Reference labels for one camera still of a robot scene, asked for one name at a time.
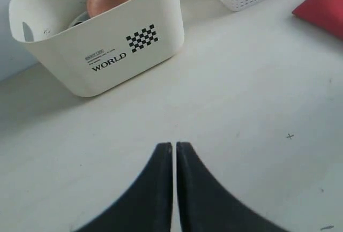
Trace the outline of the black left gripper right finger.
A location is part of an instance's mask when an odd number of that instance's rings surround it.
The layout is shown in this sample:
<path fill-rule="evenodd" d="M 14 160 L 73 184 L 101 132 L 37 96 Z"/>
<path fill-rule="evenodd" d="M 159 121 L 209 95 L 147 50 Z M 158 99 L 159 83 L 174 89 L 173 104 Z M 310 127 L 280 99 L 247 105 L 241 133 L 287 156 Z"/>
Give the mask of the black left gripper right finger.
<path fill-rule="evenodd" d="M 182 231 L 283 231 L 228 192 L 189 142 L 176 144 L 176 180 Z"/>

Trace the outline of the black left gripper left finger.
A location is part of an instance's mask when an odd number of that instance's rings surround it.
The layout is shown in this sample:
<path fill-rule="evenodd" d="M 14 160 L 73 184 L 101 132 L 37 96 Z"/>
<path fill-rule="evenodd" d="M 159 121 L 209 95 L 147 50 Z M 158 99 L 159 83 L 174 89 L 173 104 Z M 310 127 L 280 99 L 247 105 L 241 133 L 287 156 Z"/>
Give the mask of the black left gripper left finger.
<path fill-rule="evenodd" d="M 172 212 L 172 144 L 159 143 L 123 195 L 78 231 L 170 231 Z"/>

